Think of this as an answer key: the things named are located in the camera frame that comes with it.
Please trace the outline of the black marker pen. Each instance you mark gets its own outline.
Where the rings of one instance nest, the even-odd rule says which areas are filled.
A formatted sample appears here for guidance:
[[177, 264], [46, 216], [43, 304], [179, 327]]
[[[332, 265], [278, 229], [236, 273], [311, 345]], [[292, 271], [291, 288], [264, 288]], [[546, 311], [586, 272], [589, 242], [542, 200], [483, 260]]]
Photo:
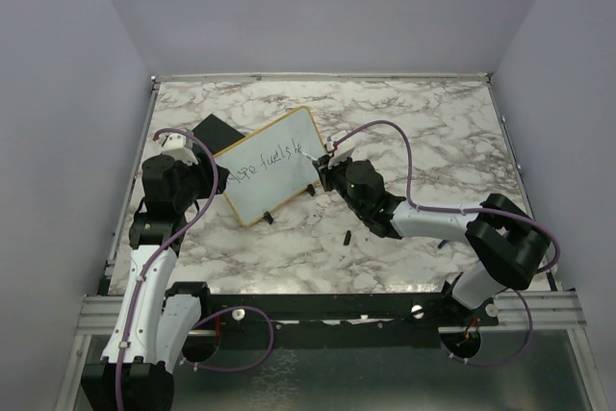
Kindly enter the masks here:
[[317, 162], [319, 159], [313, 157], [312, 155], [305, 153], [303, 151], [300, 151], [300, 154], [302, 154], [304, 157], [306, 157], [307, 159], [309, 159], [311, 162]]

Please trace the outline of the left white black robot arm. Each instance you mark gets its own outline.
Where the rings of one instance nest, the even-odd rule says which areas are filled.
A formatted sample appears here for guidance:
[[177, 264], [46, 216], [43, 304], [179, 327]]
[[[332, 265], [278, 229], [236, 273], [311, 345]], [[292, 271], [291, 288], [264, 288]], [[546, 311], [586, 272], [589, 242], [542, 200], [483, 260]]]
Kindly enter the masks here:
[[188, 229], [188, 209], [211, 203], [227, 171], [206, 146], [166, 148], [141, 165], [143, 197], [129, 229], [129, 278], [101, 358], [84, 367], [81, 386], [94, 410], [168, 410], [173, 369], [191, 328], [206, 326], [213, 306], [204, 283], [167, 283]]

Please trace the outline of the black marker cap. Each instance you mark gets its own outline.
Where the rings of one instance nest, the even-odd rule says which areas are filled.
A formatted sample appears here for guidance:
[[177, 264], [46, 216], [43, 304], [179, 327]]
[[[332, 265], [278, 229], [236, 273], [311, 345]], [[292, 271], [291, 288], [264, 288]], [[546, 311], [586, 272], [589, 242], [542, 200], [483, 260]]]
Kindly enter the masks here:
[[351, 231], [347, 230], [344, 236], [343, 246], [348, 246], [350, 244], [351, 236]]

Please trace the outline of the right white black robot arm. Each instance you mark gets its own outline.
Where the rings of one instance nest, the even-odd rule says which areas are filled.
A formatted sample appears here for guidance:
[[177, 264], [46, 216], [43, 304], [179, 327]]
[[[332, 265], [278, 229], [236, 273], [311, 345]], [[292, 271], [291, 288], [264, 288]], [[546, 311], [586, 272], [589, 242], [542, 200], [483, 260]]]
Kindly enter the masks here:
[[528, 288], [552, 245], [547, 231], [506, 196], [492, 193], [477, 206], [417, 205], [388, 193], [369, 161], [312, 161], [323, 189], [336, 192], [380, 238], [433, 238], [469, 245], [478, 263], [456, 277], [442, 302], [444, 318], [463, 325], [487, 299], [507, 289]]

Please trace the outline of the yellow framed whiteboard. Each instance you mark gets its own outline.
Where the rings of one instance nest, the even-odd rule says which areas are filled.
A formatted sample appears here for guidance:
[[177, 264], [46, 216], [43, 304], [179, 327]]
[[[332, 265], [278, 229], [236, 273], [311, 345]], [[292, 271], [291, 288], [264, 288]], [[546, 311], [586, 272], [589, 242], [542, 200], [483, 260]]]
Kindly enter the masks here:
[[220, 151], [229, 170], [224, 196], [239, 223], [250, 226], [319, 181], [312, 162], [325, 153], [312, 112], [300, 106]]

